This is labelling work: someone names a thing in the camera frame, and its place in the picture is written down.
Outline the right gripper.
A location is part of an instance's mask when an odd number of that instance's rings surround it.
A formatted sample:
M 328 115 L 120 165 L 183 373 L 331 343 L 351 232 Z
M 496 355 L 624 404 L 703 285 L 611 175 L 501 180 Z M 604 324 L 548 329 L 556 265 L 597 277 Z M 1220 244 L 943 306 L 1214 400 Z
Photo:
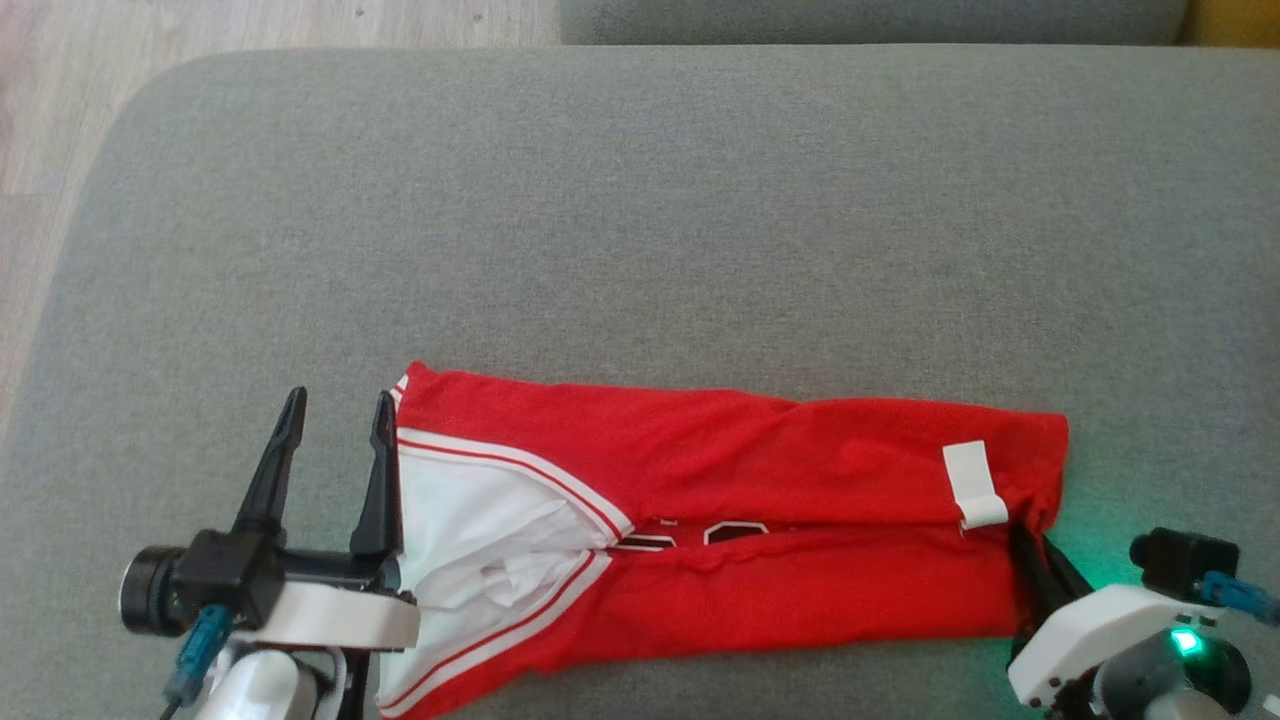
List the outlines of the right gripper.
M 1094 592 L 1051 538 L 1043 538 L 1042 551 L 1041 541 L 1021 523 L 1010 527 L 1009 548 L 1025 605 L 1018 635 L 1033 635 L 1007 667 L 1020 705 L 1047 707 L 1069 682 L 1142 642 L 1180 624 L 1216 619 L 1215 607 L 1140 585 L 1106 585 Z M 1051 578 L 1068 603 L 1052 614 Z

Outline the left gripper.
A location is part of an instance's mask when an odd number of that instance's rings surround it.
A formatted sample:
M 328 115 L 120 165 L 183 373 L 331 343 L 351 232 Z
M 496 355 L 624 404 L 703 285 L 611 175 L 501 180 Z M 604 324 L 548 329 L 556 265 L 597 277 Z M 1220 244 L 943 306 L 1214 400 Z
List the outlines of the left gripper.
M 291 468 L 303 436 L 308 393 L 287 396 L 232 525 L 236 533 L 283 537 Z M 236 619 L 236 632 L 287 647 L 412 648 L 421 612 L 399 591 L 394 555 L 403 543 L 396 398 L 380 392 L 370 430 L 374 452 L 351 553 L 283 551 L 284 585 L 268 619 Z

